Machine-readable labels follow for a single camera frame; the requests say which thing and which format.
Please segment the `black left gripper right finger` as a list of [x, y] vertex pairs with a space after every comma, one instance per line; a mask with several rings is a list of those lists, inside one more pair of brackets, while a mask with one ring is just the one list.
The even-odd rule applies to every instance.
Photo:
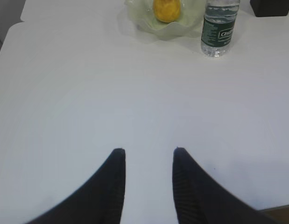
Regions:
[[173, 198], [180, 224], [275, 224], [208, 175], [182, 147], [174, 150]]

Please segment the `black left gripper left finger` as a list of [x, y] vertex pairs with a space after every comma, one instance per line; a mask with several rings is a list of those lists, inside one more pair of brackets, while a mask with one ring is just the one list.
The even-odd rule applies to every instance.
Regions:
[[125, 186], [126, 154], [117, 148], [79, 189], [30, 223], [119, 224]]

